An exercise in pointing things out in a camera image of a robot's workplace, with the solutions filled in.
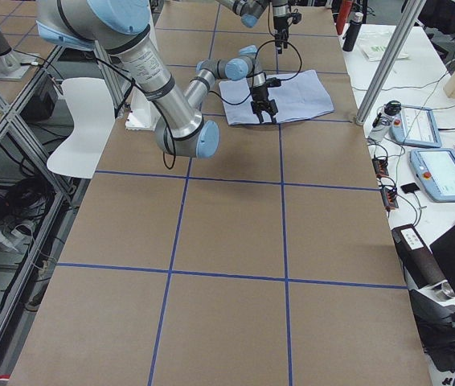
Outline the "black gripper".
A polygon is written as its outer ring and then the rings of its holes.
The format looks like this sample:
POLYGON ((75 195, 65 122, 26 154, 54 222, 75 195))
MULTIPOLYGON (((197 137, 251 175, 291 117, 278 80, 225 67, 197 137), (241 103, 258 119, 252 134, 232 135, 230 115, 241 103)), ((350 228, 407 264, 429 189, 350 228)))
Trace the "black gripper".
POLYGON ((283 49, 288 48, 289 22, 286 15, 273 17, 274 43, 276 53, 281 53, 283 49))
POLYGON ((268 86, 253 86, 249 88, 249 91, 252 97, 252 112, 256 114, 259 123, 264 122, 263 112, 266 112, 270 116, 271 122, 276 122, 276 115, 278 113, 277 103, 275 100, 269 99, 268 86))

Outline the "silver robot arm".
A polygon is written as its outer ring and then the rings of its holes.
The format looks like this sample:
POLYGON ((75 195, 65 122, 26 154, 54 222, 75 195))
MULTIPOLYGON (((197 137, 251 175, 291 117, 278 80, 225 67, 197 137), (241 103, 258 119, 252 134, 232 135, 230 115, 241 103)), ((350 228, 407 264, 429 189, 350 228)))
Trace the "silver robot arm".
POLYGON ((269 10, 273 18, 273 36, 277 54, 281 54, 283 49, 289 46, 289 20, 294 17, 288 1, 281 0, 254 0, 254 1, 235 1, 219 0, 221 6, 229 9, 233 14, 240 17, 241 22, 249 28, 254 27, 261 15, 269 10))
POLYGON ((37 11, 39 35, 46 41, 81 51, 100 45, 123 63, 161 115, 155 136, 166 154, 210 158, 216 152, 219 128, 204 119, 199 106, 217 80, 246 79, 258 120, 277 115, 277 103, 268 91, 281 82, 267 78, 254 46, 241 49, 231 60, 200 62, 196 77, 182 91, 150 40, 147 1, 39 1, 37 11))

